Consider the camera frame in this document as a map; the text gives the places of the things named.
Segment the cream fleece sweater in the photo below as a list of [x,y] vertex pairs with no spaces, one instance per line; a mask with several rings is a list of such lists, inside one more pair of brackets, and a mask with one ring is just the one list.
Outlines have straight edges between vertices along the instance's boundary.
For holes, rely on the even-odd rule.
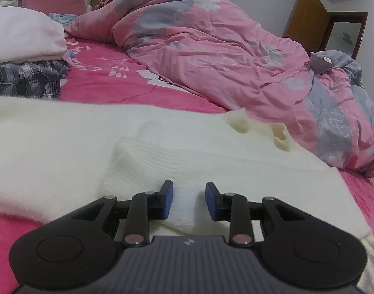
[[168,235],[223,234],[210,222],[207,182],[260,201],[276,197],[356,236],[374,293],[374,236],[338,170],[280,123],[244,110],[206,114],[0,96],[0,213],[47,223],[104,195],[155,191],[170,179]]

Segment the pile of white clothes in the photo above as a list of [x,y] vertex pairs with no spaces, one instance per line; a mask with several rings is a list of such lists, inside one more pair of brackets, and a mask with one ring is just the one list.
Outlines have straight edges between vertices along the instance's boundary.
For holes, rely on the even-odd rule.
[[57,101],[72,65],[61,24],[38,11],[0,5],[0,96]]

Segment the pink floral bed blanket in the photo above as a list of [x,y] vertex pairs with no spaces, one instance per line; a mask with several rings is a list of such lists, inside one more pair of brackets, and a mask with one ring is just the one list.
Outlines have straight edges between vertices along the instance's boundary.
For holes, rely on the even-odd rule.
[[[147,104],[203,113],[226,111],[208,99],[164,82],[116,47],[74,39],[67,41],[67,47],[75,54],[75,65],[69,72],[66,85],[61,88],[63,101]],[[0,293],[11,293],[17,288],[8,263],[11,245],[39,225],[27,218],[0,214]]]

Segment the pink grey floral duvet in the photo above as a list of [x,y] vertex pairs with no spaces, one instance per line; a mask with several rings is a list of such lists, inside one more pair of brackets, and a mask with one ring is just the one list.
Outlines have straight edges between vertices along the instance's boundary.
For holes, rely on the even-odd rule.
[[229,0],[114,0],[67,32],[112,43],[151,72],[228,110],[283,123],[325,163],[374,177],[374,102],[338,50],[309,54]]

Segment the brown wooden door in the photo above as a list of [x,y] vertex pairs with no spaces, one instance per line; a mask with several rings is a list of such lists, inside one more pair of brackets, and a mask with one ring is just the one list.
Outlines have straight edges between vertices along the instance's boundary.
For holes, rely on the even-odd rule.
[[321,0],[297,0],[283,36],[309,54],[339,50],[356,59],[367,19],[367,12],[330,12]]

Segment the light blue garment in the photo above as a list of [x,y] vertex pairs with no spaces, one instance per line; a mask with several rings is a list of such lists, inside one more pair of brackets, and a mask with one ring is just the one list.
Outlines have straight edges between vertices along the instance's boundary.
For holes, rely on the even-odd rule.
[[61,24],[64,27],[68,26],[71,22],[73,22],[76,18],[78,18],[77,15],[74,15],[72,13],[68,13],[68,14],[50,13],[48,17],[52,19],[53,21]]

